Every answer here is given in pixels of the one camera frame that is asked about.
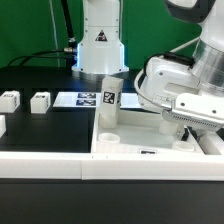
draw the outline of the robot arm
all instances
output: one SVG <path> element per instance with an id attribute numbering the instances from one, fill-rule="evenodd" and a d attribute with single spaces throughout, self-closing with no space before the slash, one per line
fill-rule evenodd
<path id="1" fill-rule="evenodd" d="M 162 113 L 166 121 L 217 131 L 224 125 L 224 1 L 164 2 L 172 16 L 202 26 L 193 55 L 195 64 L 153 57 L 141 86 L 145 97 L 140 97 L 140 104 L 143 109 Z"/>

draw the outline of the green backdrop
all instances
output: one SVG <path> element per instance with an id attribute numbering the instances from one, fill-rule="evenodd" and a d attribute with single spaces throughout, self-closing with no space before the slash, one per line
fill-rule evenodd
<path id="1" fill-rule="evenodd" d="M 69 0 L 73 29 L 83 35 L 82 0 Z M 60 0 L 53 0 L 59 48 L 67 46 Z M 126 64 L 132 69 L 158 52 L 171 50 L 200 34 L 200 27 L 178 21 L 167 13 L 162 0 L 124 0 L 123 38 Z M 1 0 L 0 67 L 18 56 L 55 49 L 48 0 Z M 190 55 L 193 46 L 181 52 Z M 57 66 L 49 59 L 33 59 L 27 65 Z"/>

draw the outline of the black table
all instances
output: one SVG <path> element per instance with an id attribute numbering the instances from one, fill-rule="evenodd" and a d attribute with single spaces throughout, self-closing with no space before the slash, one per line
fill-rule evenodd
<path id="1" fill-rule="evenodd" d="M 136 71 L 121 74 L 124 92 L 134 92 Z M 101 92 L 101 82 L 74 78 L 65 68 L 6 67 L 0 70 L 0 94 L 16 90 L 21 105 L 6 114 L 7 132 L 0 139 L 1 151 L 90 152 L 95 109 L 51 108 L 46 115 L 30 113 L 36 92 L 51 93 L 52 105 L 58 92 Z"/>
<path id="2" fill-rule="evenodd" d="M 134 92 L 136 72 L 125 77 Z M 86 152 L 93 109 L 50 108 L 31 115 L 37 91 L 100 92 L 101 83 L 77 80 L 61 68 L 0 69 L 0 93 L 18 90 L 22 105 L 7 114 L 1 150 Z M 0 180 L 1 224 L 223 224 L 224 183 L 197 181 Z"/>

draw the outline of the small white block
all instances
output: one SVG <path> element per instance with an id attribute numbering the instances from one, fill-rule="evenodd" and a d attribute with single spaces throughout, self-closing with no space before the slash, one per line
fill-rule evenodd
<path id="1" fill-rule="evenodd" d="M 5 116 L 0 115 L 0 138 L 2 135 L 6 132 L 6 126 L 5 126 Z"/>
<path id="2" fill-rule="evenodd" d="M 45 114 L 51 105 L 49 92 L 37 92 L 30 100 L 32 114 Z"/>
<path id="3" fill-rule="evenodd" d="M 0 112 L 14 113 L 20 105 L 20 94 L 18 91 L 6 91 L 0 97 Z"/>

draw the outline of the white cylinder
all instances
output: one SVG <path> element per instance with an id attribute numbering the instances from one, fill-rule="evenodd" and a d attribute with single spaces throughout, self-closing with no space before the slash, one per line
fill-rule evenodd
<path id="1" fill-rule="evenodd" d="M 104 128 L 115 128 L 121 105 L 123 79 L 107 77 L 103 80 L 99 125 Z"/>
<path id="2" fill-rule="evenodd" d="M 159 132 L 163 135 L 176 135 L 177 134 L 177 123 L 172 123 L 168 121 L 161 121 L 159 126 Z"/>

